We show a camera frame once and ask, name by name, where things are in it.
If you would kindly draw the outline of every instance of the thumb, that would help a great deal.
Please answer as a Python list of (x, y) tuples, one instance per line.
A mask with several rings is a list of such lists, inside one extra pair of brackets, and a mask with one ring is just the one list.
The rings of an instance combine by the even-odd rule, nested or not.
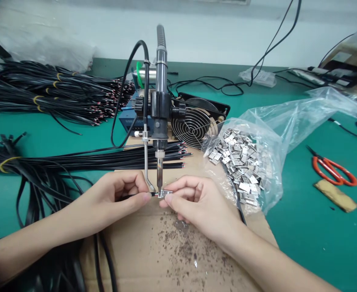
[(167, 194), (165, 196), (165, 201), (174, 211), (180, 213), (189, 221), (193, 221), (193, 216), (196, 213), (196, 204), (194, 202), (188, 201), (178, 195)]
[(147, 204), (151, 199), (151, 193), (138, 193), (130, 198), (113, 203), (115, 207), (115, 218), (119, 220), (135, 211), (139, 210), (141, 207)]

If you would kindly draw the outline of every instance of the black knob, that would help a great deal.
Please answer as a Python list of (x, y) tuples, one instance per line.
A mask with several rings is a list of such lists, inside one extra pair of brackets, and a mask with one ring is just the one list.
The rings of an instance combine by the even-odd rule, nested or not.
[(135, 98), (135, 105), (134, 110), (137, 116), (143, 116), (143, 97), (136, 97)]
[(186, 114), (186, 106), (185, 103), (179, 103), (178, 107), (172, 108), (172, 118), (176, 118), (179, 120), (184, 120)]

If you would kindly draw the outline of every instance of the scissors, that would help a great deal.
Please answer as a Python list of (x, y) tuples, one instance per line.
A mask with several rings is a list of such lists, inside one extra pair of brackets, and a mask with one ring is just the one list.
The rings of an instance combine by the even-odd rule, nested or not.
[[(312, 155), (314, 156), (312, 158), (312, 166), (314, 170), (325, 180), (328, 182), (332, 183), (333, 185), (348, 185), (350, 187), (354, 187), (357, 185), (357, 179), (354, 175), (352, 175), (346, 168), (340, 166), (338, 163), (335, 163), (327, 158), (324, 158), (320, 156), (318, 153), (316, 153), (314, 150), (312, 150), (309, 146), (307, 146), (307, 149), (310, 150)], [(324, 169), (326, 169), (334, 178), (335, 180), (329, 178), (326, 176), (319, 168), (318, 163), (323, 166)], [(346, 176), (348, 177), (349, 180), (344, 179), (336, 170), (335, 168), (338, 168), (341, 170)]]

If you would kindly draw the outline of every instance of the white plastic bag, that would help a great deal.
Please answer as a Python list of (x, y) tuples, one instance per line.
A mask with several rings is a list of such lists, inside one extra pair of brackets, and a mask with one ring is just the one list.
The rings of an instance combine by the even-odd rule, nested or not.
[[(357, 118), (357, 102), (332, 87), (314, 89), (308, 94), (312, 98), (256, 107), (239, 118), (230, 118), (224, 122), (218, 136), (209, 137), (203, 144), (206, 153), (212, 151), (227, 129), (243, 131), (256, 141), (260, 167), (267, 170), (264, 190), (258, 198), (264, 214), (282, 197), (282, 169), (286, 155), (334, 113), (343, 112)], [(206, 172), (217, 183), (225, 181), (211, 163), (207, 162)], [(224, 183), (222, 188), (226, 197), (236, 202), (231, 187)]]
[(0, 44), (15, 61), (35, 61), (79, 73), (90, 70), (96, 51), (96, 47), (72, 38), (37, 38), (36, 34), (21, 30), (0, 30)]

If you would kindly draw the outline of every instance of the metal fan guard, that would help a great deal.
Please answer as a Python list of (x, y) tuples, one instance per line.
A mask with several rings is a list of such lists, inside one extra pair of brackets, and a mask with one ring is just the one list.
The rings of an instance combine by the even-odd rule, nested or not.
[(217, 135), (218, 127), (213, 117), (205, 109), (187, 107), (185, 120), (172, 120), (172, 132), (190, 147), (201, 149), (206, 135)]

